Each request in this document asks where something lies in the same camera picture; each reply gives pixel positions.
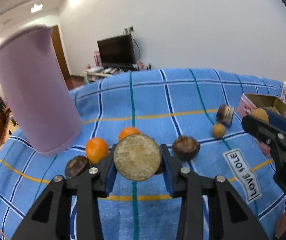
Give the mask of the tan longan fruit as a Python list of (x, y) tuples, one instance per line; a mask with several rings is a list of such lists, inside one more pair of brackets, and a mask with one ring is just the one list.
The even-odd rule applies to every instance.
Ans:
[(220, 139), (222, 138), (226, 133), (226, 128), (221, 123), (216, 123), (212, 128), (212, 135), (214, 138)]
[(268, 116), (268, 113), (266, 112), (265, 109), (263, 108), (256, 108), (254, 109), (252, 112), (251, 112), (251, 115), (264, 121), (264, 122), (267, 122), (269, 123), (269, 116)]

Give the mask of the dark water chestnut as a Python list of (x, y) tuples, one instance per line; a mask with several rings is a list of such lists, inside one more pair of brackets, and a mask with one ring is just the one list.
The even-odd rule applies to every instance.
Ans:
[(87, 157), (78, 155), (72, 158), (66, 165), (65, 176), (67, 178), (72, 178), (78, 176), (86, 168), (89, 168), (90, 162)]
[(200, 150), (200, 143), (193, 137), (180, 135), (172, 144), (174, 155), (181, 161), (192, 160)]

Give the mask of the orange tangerine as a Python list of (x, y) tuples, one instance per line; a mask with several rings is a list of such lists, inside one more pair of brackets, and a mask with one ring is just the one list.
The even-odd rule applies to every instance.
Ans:
[(125, 127), (119, 133), (119, 141), (132, 134), (140, 134), (141, 132), (135, 127)]
[(86, 157), (93, 165), (98, 164), (108, 153), (108, 144), (101, 138), (92, 138), (86, 144)]

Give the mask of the pink metal tin box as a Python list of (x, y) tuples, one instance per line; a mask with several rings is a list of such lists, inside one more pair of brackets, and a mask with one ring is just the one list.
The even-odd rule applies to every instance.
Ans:
[(263, 108), (286, 117), (286, 104), (278, 97), (271, 95), (260, 95), (243, 93), (237, 107), (237, 113), (241, 120), (256, 108)]

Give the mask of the blue plaid tablecloth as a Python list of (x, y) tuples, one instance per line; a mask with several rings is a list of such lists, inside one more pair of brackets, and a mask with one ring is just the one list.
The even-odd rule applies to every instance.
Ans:
[(162, 69), (112, 76), (70, 92), (82, 118), (76, 142), (59, 155), (44, 157), (21, 130), (0, 150), (0, 239), (10, 239), (51, 179), (67, 162), (84, 155), (91, 138), (109, 146), (134, 126), (171, 148), (180, 135), (200, 142), (185, 166), (210, 178), (225, 176), (259, 219), (269, 238), (286, 209), (286, 195), (274, 182), (275, 164), (266, 157), (235, 115), (221, 140), (213, 138), (218, 107), (237, 107), (244, 93), (280, 96), (283, 83), (213, 69)]

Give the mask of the black wifi router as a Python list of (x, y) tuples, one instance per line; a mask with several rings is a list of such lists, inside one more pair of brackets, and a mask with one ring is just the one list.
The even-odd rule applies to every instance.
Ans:
[(144, 64), (141, 61), (138, 62), (137, 67), (138, 67), (138, 71), (151, 70), (151, 65), (150, 64)]

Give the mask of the white tv stand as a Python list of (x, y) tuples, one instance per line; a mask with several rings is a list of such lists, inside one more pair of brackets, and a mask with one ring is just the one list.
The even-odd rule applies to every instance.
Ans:
[(103, 67), (90, 67), (84, 71), (84, 83), (89, 84), (99, 79), (104, 79), (113, 75), (118, 75), (127, 72), (121, 68), (103, 68)]

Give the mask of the purple pitcher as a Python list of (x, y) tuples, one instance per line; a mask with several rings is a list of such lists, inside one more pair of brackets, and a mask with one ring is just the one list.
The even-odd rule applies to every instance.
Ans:
[(37, 25), (0, 44), (5, 99), (34, 150), (47, 156), (66, 150), (82, 131), (51, 35), (51, 28)]

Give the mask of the black television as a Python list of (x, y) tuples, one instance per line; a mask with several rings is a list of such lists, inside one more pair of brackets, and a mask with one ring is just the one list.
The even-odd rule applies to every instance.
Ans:
[(131, 35), (121, 35), (97, 41), (103, 66), (109, 64), (132, 65), (135, 63)]

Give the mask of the brown wooden door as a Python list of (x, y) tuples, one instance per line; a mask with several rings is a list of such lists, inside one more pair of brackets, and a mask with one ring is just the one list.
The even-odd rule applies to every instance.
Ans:
[(52, 27), (52, 43), (54, 46), (55, 54), (59, 63), (62, 76), (65, 80), (68, 80), (71, 77), (71, 75), (69, 73), (66, 58), (63, 52), (58, 25)]

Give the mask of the wall power socket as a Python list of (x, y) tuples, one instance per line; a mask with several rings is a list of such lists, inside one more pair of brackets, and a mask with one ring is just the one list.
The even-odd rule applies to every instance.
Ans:
[(134, 31), (133, 27), (128, 27), (123, 29), (123, 34), (124, 35), (131, 35), (131, 33)]

